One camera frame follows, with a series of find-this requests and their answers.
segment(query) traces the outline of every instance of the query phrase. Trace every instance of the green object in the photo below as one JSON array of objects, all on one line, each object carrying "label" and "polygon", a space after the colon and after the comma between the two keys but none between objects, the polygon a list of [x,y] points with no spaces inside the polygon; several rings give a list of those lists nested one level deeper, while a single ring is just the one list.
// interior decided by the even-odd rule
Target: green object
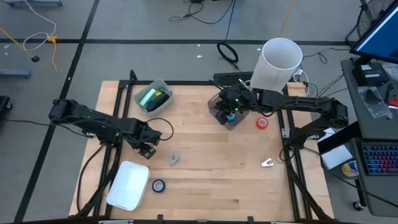
[{"label": "green object", "polygon": [[150,89],[148,93],[143,97],[143,99],[139,102],[139,104],[145,108],[148,105],[149,101],[152,99],[152,97],[155,95],[155,93],[156,90]]}]

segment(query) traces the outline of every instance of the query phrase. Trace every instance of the wooden tabletop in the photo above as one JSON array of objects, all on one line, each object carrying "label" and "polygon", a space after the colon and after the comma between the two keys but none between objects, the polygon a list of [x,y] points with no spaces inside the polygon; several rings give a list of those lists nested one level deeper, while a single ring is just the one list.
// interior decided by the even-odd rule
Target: wooden tabletop
[{"label": "wooden tabletop", "polygon": [[[112,114],[118,82],[103,82],[96,110]],[[145,85],[134,85],[135,95]],[[268,118],[267,129],[256,128],[258,113],[250,113],[234,130],[228,131],[212,117],[207,101],[219,92],[213,86],[172,85],[174,103],[159,114],[174,126],[174,136],[161,141],[157,153],[147,160],[123,143],[121,162],[131,161],[145,165],[150,170],[150,181],[139,208],[127,211],[113,207],[111,218],[155,220],[163,214],[165,220],[235,220],[245,221],[253,216],[255,221],[293,221],[292,203],[285,164],[279,159],[282,149],[277,115]],[[301,83],[289,83],[289,95],[304,95]],[[131,98],[128,117],[143,121],[149,118]],[[297,127],[311,122],[310,113],[294,111]],[[171,133],[164,121],[151,121],[149,125],[163,133]],[[318,150],[315,141],[308,140],[307,147]],[[82,165],[99,148],[98,140],[89,139]],[[169,154],[180,160],[169,165]],[[98,186],[104,150],[87,166],[81,185],[81,206]],[[319,156],[301,151],[307,189],[319,206],[333,217],[325,177]],[[263,168],[261,162],[271,157],[274,166]],[[166,191],[157,194],[151,189],[154,179],[163,179]],[[102,201],[104,213],[105,190]],[[305,217],[302,196],[297,189],[300,216]],[[70,214],[76,214],[76,193]]]}]

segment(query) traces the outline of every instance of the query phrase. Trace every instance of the white cable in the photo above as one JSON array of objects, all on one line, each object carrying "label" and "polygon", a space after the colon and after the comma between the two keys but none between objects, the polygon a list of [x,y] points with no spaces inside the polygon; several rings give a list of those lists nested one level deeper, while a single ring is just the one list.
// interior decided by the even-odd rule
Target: white cable
[{"label": "white cable", "polygon": [[[45,21],[48,21],[48,22],[51,22],[52,24],[54,24],[54,31],[51,33],[51,35],[49,35],[49,34],[46,33],[46,32],[37,32],[37,33],[31,35],[30,37],[28,37],[28,38],[26,38],[26,39],[24,40],[24,42],[22,43],[22,46],[24,47],[24,49],[27,50],[27,51],[33,51],[33,50],[36,50],[36,49],[38,49],[39,47],[41,47],[50,37],[52,37],[52,36],[54,35],[55,31],[57,30],[57,25],[56,25],[53,21],[51,21],[51,20],[45,18],[44,16],[40,15],[39,13],[37,13],[37,12],[33,9],[33,7],[30,6],[30,4],[27,2],[27,0],[24,0],[24,1],[25,1],[25,3],[29,6],[29,9],[32,10],[32,12],[34,12],[37,16],[41,17],[41,18],[44,19]],[[39,34],[44,34],[44,35],[47,36],[47,38],[46,38],[41,44],[39,44],[38,46],[36,46],[35,48],[33,48],[33,49],[27,49],[27,48],[25,47],[25,43],[26,43],[30,38],[32,38],[32,37],[34,37],[34,36],[36,36],[36,35],[39,35]]]},{"label": "white cable", "polygon": [[[307,80],[307,83],[309,83],[310,80],[308,79],[307,74],[306,74],[306,73],[304,72],[304,70],[302,70],[302,69],[297,69],[297,71],[293,74],[293,80],[294,80],[294,82],[298,82],[298,81],[296,80],[295,76],[298,75],[299,78],[300,78],[300,76],[301,76],[302,74],[304,74],[305,79]],[[305,96],[308,96],[309,93],[310,93],[310,87],[308,86],[308,87],[307,87],[307,92],[305,93]]]}]

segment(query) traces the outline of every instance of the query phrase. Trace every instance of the white cup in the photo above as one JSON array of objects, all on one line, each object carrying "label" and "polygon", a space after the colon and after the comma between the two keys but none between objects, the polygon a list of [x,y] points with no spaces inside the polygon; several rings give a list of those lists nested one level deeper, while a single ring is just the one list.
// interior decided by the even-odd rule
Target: white cup
[{"label": "white cup", "polygon": [[281,91],[303,58],[300,47],[285,38],[267,41],[254,69],[251,88]]}]

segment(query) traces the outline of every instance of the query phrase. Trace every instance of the computer monitor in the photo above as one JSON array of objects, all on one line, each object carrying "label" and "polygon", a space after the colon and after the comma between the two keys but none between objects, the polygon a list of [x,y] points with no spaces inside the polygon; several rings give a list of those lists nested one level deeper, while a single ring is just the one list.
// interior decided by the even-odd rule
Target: computer monitor
[{"label": "computer monitor", "polygon": [[362,56],[362,62],[369,62],[374,58],[398,63],[398,0],[382,12],[379,20],[358,40],[350,52]]}]

